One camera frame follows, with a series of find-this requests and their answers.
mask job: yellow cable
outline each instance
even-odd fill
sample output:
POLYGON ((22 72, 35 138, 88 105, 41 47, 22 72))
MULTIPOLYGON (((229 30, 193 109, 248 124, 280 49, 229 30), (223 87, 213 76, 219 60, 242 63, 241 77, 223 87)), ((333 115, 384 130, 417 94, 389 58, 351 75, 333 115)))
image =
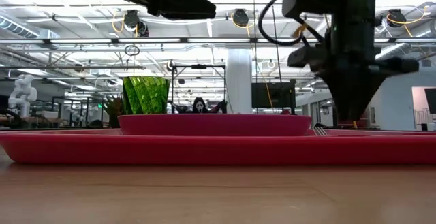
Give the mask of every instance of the yellow cable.
POLYGON ((306 30, 307 28, 307 23, 304 23, 303 25, 300 25, 294 32, 294 34, 292 35, 292 37, 297 38, 298 36, 300 36, 300 34, 302 34, 302 32, 304 30, 306 30))
POLYGON ((410 37, 414 37, 414 36, 411 34, 411 32, 410 32, 410 30, 409 30, 409 27, 407 27, 407 25, 404 25, 404 28, 406 28, 406 31, 407 31, 407 33, 409 34, 410 37))
MULTIPOLYGON (((248 27, 244 27, 244 28, 247 28, 247 35, 248 35, 248 38, 250 38, 250 31, 248 30, 248 27)), ((260 68, 259 68, 258 60, 255 60, 255 62, 256 62, 256 73, 257 73, 258 70, 260 70, 260 68)), ((264 76, 262 75, 262 73, 259 72, 259 74, 260 74, 260 76, 262 77, 262 79, 263 79, 263 81, 265 83, 266 93, 268 94, 268 100, 270 101, 272 112, 274 112, 274 105, 273 105, 273 101, 271 100, 270 89, 268 88, 268 83, 266 83, 266 80, 265 80, 264 76)))
POLYGON ((393 22, 393 23, 402 24, 402 25, 408 25, 408 24, 415 23, 415 22, 418 22, 418 21, 422 20, 422 19, 424 18, 424 16, 425 16, 425 11, 426 11, 426 10, 427 10, 427 8, 425 7, 425 8, 424 8, 424 11, 423 11, 423 13, 422 13, 422 16, 421 16, 419 19, 413 20, 413 21, 411 21, 411 22, 397 22, 397 21, 395 21, 395 20, 391 20, 391 19, 389 19, 390 14, 388 14, 388 15, 386 16, 386 19, 388 19, 390 22, 393 22))
POLYGON ((122 32, 123 29, 124 29, 124 17, 125 17, 125 14, 123 14, 123 21, 122 21, 122 23, 121 23, 121 30, 118 30, 118 29, 115 27, 115 13, 114 13, 114 17, 112 18, 112 28, 113 28, 114 31, 116 31, 117 33, 122 32))
MULTIPOLYGON (((412 34, 411 34, 411 32, 410 32, 410 30, 409 30, 409 27, 407 27, 407 25, 404 25, 404 28, 406 28, 406 31, 407 31, 407 33, 409 34, 409 36, 410 37, 414 37, 412 34)), ((431 60, 430 60, 430 57, 428 56, 428 54, 427 53, 425 53, 423 50, 422 50, 422 48, 421 48, 421 46, 418 44, 418 48, 421 50, 421 53, 433 64, 433 65, 435 65, 431 60)))
MULTIPOLYGON (((244 28, 244 29, 246 29, 246 30, 247 30, 248 38, 250 38, 250 30, 249 30, 249 28, 252 27, 252 26, 254 26, 255 23, 251 24, 250 26, 246 26, 246 27, 238 26, 238 25, 233 21, 233 15, 234 15, 234 13, 232 13, 232 15, 230 15, 230 18, 232 19, 233 25, 235 25, 236 27, 239 27, 239 28, 244 28)), ((259 68, 258 60, 255 60, 255 62, 256 62, 256 73, 257 73, 258 70, 260 70, 260 68, 259 68)), ((262 73, 259 72, 259 74, 260 74, 260 76, 262 77, 262 79, 263 79, 263 81, 264 81, 264 83, 265 83, 265 86, 266 86, 266 93, 268 94, 268 100, 269 100, 269 102, 270 102, 272 112, 274 112, 274 105, 273 105, 273 101, 272 101, 272 99, 271 99, 271 94, 270 94, 270 89, 269 89, 269 87, 268 87, 268 83, 266 82, 266 80, 265 80, 264 76, 262 75, 262 73)))

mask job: black cable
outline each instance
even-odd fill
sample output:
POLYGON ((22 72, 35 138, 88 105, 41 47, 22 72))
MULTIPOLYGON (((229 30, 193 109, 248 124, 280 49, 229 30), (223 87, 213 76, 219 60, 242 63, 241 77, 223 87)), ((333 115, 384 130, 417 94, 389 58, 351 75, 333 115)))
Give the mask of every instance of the black cable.
POLYGON ((301 40, 305 44, 306 47, 310 47, 310 44, 308 43, 306 37, 303 37, 301 40))
POLYGON ((276 39, 273 39, 268 34, 266 34, 264 27, 262 26, 262 21, 264 20, 265 14, 270 9, 270 7, 274 5, 275 1, 276 0, 271 0, 269 3, 266 4, 265 8, 260 12, 259 21, 258 21, 259 32, 262 34, 262 36, 265 39, 267 39, 272 44, 278 44, 281 46, 293 46, 301 41, 302 33, 296 39, 294 39, 290 42, 282 42, 282 41, 277 40, 277 36, 276 36, 276 39))
MULTIPOLYGON (((298 23, 300 23, 301 25, 306 24, 306 22, 301 18, 301 17, 297 17, 294 18, 294 20, 298 23)), ((323 43, 324 42, 324 38, 311 26, 309 26, 308 24, 306 24, 306 29, 312 33, 312 35, 318 40, 319 43, 323 43)))
MULTIPOLYGON (((256 0, 253 0, 253 14, 254 14, 254 22, 256 22, 256 0)), ((256 34, 256 24, 254 24, 254 37, 258 37, 256 34)), ((259 86, 258 86, 258 42, 254 42, 254 61, 256 63, 255 70, 256 70, 256 103, 259 100, 259 86)), ((256 106, 256 114, 259 114, 259 106, 256 106)))
MULTIPOLYGON (((260 33, 262 34, 262 36, 265 38, 265 39, 267 39, 270 43, 272 43, 272 44, 278 44, 278 45, 281 45, 281 46, 293 46, 293 45, 295 45, 295 44, 297 44, 298 42, 300 42, 301 41, 301 39, 302 39, 302 33, 296 38, 296 39, 294 39, 293 41, 290 41, 290 42, 282 42, 282 41, 279 41, 279 40, 277 40, 277 39, 273 39, 272 37, 270 37, 266 32, 265 32, 265 30, 264 30, 264 28, 263 28, 263 26, 262 26, 262 21, 264 20, 264 17, 265 17, 265 15, 266 15, 266 13, 267 13, 267 11, 270 9, 270 7, 271 6, 273 6, 274 5, 274 3, 275 3, 275 1, 277 1, 277 0, 271 0, 269 3, 267 3, 266 4, 266 6, 265 6, 265 8, 262 10, 262 12, 260 12, 260 15, 259 15, 259 22, 258 22, 258 25, 259 25, 259 31, 260 31, 260 33)), ((324 42, 324 38, 313 28, 313 27, 311 27, 311 26, 309 26, 308 24, 306 24, 306 22, 302 19, 302 18, 300 18, 300 17, 297 17, 297 18, 295 18, 294 19, 296 22, 298 22, 298 23, 300 23, 301 25, 306 25, 306 28, 307 28, 307 30, 310 32, 310 33, 312 33, 312 35, 320 42, 320 43, 322 43, 322 42, 324 42)))

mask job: ceiling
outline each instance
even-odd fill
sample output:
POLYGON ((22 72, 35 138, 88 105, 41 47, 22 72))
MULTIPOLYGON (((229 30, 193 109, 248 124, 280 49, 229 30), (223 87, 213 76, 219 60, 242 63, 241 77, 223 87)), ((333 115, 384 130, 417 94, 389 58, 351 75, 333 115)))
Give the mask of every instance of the ceiling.
MULTIPOLYGON (((258 14, 270 0, 209 0, 217 6, 217 16, 212 20, 191 20, 191 21, 176 21, 170 22, 165 18, 156 18, 147 14, 145 7, 135 5, 124 0, 0 0, 0 15, 8 16, 19 22, 20 24, 29 27, 30 29, 48 29, 61 39, 95 39, 95 38, 132 38, 134 30, 128 31, 125 27, 121 32, 122 18, 126 10, 139 10, 141 20, 145 21, 150 31, 150 38, 178 38, 178 37, 205 37, 205 38, 226 38, 226 37, 262 37, 259 33, 258 26, 253 24, 253 27, 247 29, 235 27, 230 17, 235 9, 246 9, 251 22, 253 22, 254 14, 258 14)), ((409 28, 412 32, 414 29, 419 29, 421 26, 428 24, 434 20, 436 7, 433 4, 434 0, 376 0, 376 14, 387 14, 389 9, 398 8, 407 17, 408 21, 419 19, 425 13, 421 20, 414 24, 410 24, 409 28)), ((307 23, 317 29, 321 34, 326 30, 326 21, 324 16, 307 14, 307 23)), ((264 21, 264 28, 270 35, 277 34, 277 37, 289 38, 293 32, 299 27, 299 24, 289 18, 284 18, 281 14, 281 0, 278 0, 274 5, 274 14, 270 10, 267 13, 264 21)), ((392 28, 380 26, 375 30, 376 37, 409 37, 404 27, 392 28)), ((15 39, 20 36, 9 31, 0 29, 0 38, 15 39)), ((420 37, 432 37, 427 33, 420 37)), ((70 90, 68 84, 94 86, 101 91, 112 91, 113 86, 107 85, 107 80, 99 80, 98 76, 129 76, 129 75, 154 75, 169 77, 170 72, 166 69, 166 64, 169 60, 173 60, 176 65, 191 65, 191 64, 209 64, 209 65, 225 65, 227 61, 227 49, 229 48, 248 48, 252 49, 253 61, 257 61, 258 76, 267 78, 267 81, 274 82, 279 75, 277 59, 280 62, 280 71, 283 76, 308 77, 312 76, 308 67, 303 69, 290 68, 286 65, 287 56, 294 51, 295 48, 278 47, 269 44, 259 44, 254 48, 253 44, 230 44, 230 43, 208 43, 201 44, 136 44, 141 52, 138 56, 130 58, 130 65, 140 65, 145 69, 118 69, 100 71, 86 71, 77 73, 74 70, 47 71, 47 76, 65 78, 61 83, 56 85, 70 90), (67 77, 96 77, 92 80, 92 84, 77 80, 68 80, 67 77)), ((56 50, 41 48, 37 45, 17 45, 10 44, 8 48, 19 51, 27 56, 41 60, 47 65, 50 62, 55 62, 58 66, 73 66, 76 64, 110 67, 113 65, 126 64, 127 56, 124 56, 124 48, 126 44, 107 45, 107 44, 60 44, 56 50)), ((409 57, 418 57, 422 52, 418 47, 422 46, 399 46, 395 47, 395 54, 408 55, 409 57)), ((430 44, 422 47, 425 54, 431 55, 429 59, 432 61, 433 47, 430 44)), ((20 72, 13 72, 12 76, 17 76, 20 72)), ((219 74, 213 69, 191 70, 187 69, 184 76, 214 76, 213 80, 190 80, 186 79, 185 84, 177 84, 180 87, 198 86, 207 87, 212 85, 220 85, 223 80, 219 79, 219 74)), ((299 86, 305 87, 312 80, 299 80, 299 86)), ((220 95, 214 95, 213 99, 221 99, 220 95)))

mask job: fluorescent light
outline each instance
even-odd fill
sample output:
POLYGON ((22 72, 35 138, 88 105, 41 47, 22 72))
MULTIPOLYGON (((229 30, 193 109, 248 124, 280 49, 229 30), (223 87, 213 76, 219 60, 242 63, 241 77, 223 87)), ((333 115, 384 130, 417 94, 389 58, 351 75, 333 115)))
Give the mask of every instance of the fluorescent light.
POLYGON ((427 35, 427 34, 429 34, 429 33, 431 33, 431 31, 430 30, 428 30, 428 31, 425 31, 424 33, 420 33, 420 34, 418 34, 417 36, 415 36, 415 37, 423 37, 423 36, 425 36, 425 35, 427 35))
POLYGON ((95 88, 94 86, 89 86, 89 85, 75 85, 77 88, 79 89, 84 89, 86 91, 95 91, 97 90, 97 88, 95 88))
POLYGON ((304 91, 312 91, 313 90, 313 88, 310 88, 310 87, 302 87, 302 88, 295 88, 295 90, 296 91, 301 91, 301 90, 304 90, 304 91))
POLYGON ((403 43, 434 43, 436 42, 436 38, 398 38, 398 42, 403 43))
POLYGON ((70 84, 68 84, 68 83, 66 83, 66 82, 64 82, 64 81, 53 80, 53 82, 56 82, 56 83, 58 83, 58 84, 62 84, 62 85, 65 85, 65 86, 70 86, 70 84))
MULTIPOLYGON (((17 80, 17 79, 20 79, 20 78, 19 77, 12 77, 12 78, 3 78, 3 79, 17 80)), ((33 80, 43 80, 43 78, 41 78, 41 77, 33 77, 33 80)))
POLYGON ((315 80, 315 81, 311 82, 310 84, 307 84, 306 87, 310 87, 310 86, 312 86, 312 85, 314 85, 314 84, 317 84, 317 83, 319 83, 319 82, 322 82, 322 80, 321 80, 321 79, 319 79, 319 80, 315 80))
POLYGON ((49 80, 79 80, 79 77, 48 77, 49 80))
POLYGON ((65 95, 92 95, 92 94, 120 94, 122 91, 74 91, 74 92, 65 92, 65 95))
POLYGON ((115 36, 116 38, 120 38, 120 36, 118 36, 118 34, 116 33, 109 33, 109 35, 115 36))
POLYGON ((52 44, 109 44, 111 39, 53 39, 52 44))
POLYGON ((179 38, 136 38, 136 39, 119 39, 120 43, 179 43, 179 38))
POLYGON ((221 38, 189 38, 189 43, 249 43, 249 38, 228 38, 228 39, 221 39, 221 38))
POLYGON ((374 39, 375 43, 386 43, 387 41, 389 41, 388 38, 376 38, 376 39, 374 39))
POLYGON ((174 87, 174 90, 184 90, 184 89, 186 89, 186 90, 188 90, 188 89, 190 89, 190 90, 214 90, 214 89, 224 89, 224 87, 223 86, 221 86, 221 87, 186 87, 186 88, 184 88, 184 87, 174 87))
POLYGON ((47 72, 38 70, 38 69, 18 69, 18 71, 22 71, 28 74, 38 75, 38 76, 45 76, 48 75, 47 72))
POLYGON ((43 44, 40 39, 0 39, 0 44, 43 44))
POLYGON ((116 80, 117 77, 86 77, 86 80, 116 80))

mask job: white column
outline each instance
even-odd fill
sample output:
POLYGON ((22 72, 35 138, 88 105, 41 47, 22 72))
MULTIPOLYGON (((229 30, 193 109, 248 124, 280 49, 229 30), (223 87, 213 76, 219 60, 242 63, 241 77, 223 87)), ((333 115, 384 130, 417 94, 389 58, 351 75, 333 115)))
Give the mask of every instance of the white column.
POLYGON ((227 57, 228 113, 251 113, 251 52, 250 50, 228 50, 227 57))

